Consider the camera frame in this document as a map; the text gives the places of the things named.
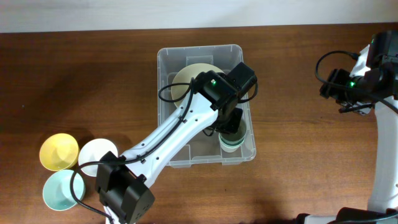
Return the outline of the grey plastic cup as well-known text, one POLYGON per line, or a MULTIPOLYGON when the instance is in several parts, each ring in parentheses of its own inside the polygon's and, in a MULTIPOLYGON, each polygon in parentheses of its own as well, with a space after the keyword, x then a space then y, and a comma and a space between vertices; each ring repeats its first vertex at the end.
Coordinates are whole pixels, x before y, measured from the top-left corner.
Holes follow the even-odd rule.
POLYGON ((243 119, 241 119, 240 122, 239 122, 239 127, 238 127, 238 130, 237 130, 236 133, 238 133, 238 134, 246 134, 246 131, 247 131, 246 122, 243 119))

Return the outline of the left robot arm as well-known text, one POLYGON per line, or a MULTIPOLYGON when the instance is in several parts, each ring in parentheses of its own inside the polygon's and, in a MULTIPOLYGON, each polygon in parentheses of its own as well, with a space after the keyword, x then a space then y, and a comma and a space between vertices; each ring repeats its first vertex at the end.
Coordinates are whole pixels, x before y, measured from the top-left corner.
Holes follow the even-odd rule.
POLYGON ((154 203, 150 187, 162 169, 199 132, 237 133, 243 115, 237 105, 256 85, 252 71, 201 72, 181 105, 141 144, 119 157, 106 153, 99 160, 95 188, 107 222, 137 222, 154 203))

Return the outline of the cream plate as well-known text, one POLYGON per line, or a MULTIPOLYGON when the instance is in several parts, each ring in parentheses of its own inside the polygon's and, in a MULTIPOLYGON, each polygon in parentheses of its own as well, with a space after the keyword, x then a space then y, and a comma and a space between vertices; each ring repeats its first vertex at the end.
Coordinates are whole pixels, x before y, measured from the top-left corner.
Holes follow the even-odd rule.
MULTIPOLYGON (((216 73, 224 73, 218 67, 207 63, 195 63, 181 69, 173 79, 173 84, 176 83, 190 83, 191 78, 196 78, 201 72, 209 72, 210 70, 216 73)), ((188 85, 175 85, 171 87, 171 97, 177 100, 187 91, 188 85)))

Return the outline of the white small bowl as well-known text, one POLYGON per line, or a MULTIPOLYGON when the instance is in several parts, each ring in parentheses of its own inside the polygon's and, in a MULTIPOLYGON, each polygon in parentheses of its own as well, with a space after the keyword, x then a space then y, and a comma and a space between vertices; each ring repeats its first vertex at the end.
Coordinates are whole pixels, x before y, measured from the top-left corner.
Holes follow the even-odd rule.
POLYGON ((112 152, 118 157, 118 149, 112 141, 104 138, 91 140, 80 150, 78 165, 99 161, 108 152, 112 152))

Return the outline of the mint green plastic cup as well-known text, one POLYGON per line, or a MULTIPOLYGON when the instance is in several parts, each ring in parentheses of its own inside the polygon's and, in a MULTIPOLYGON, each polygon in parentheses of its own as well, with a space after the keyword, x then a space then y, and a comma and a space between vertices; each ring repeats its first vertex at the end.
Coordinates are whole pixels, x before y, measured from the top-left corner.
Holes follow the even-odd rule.
POLYGON ((245 134, 225 134, 219 133, 220 143, 227 148, 237 148, 244 142, 245 134))

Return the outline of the yellow small bowl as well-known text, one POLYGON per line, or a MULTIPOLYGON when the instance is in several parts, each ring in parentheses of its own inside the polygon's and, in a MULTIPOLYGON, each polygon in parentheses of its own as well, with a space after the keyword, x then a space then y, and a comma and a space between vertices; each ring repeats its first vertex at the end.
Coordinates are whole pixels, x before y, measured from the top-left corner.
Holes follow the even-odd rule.
POLYGON ((60 171, 72 168, 78 161, 80 148, 77 140, 67 133, 47 138, 40 147, 40 163, 48 170, 60 171))

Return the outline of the cream plastic cup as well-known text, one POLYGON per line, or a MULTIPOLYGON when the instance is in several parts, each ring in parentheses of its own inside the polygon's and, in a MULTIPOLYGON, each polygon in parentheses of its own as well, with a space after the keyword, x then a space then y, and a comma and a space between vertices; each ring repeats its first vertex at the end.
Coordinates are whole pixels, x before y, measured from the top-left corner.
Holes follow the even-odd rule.
POLYGON ((224 144, 220 144, 220 147, 221 147, 221 149, 224 151, 224 152, 228 152, 228 153, 232 153, 232 152, 235 152, 236 150, 238 150, 239 148, 240 148, 240 146, 239 145, 237 145, 237 146, 230 146, 230 145, 224 145, 224 144))

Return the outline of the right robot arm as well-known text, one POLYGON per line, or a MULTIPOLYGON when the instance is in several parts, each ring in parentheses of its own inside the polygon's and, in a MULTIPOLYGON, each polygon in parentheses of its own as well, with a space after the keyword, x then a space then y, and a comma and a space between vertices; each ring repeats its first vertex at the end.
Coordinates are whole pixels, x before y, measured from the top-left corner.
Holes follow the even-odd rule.
POLYGON ((397 31, 371 37, 360 53, 347 52, 352 71, 334 69, 322 80, 320 96, 333 98, 340 113, 366 115, 377 121, 377 155, 373 190, 365 210, 343 207, 336 215, 300 213, 294 223, 397 223, 397 31))

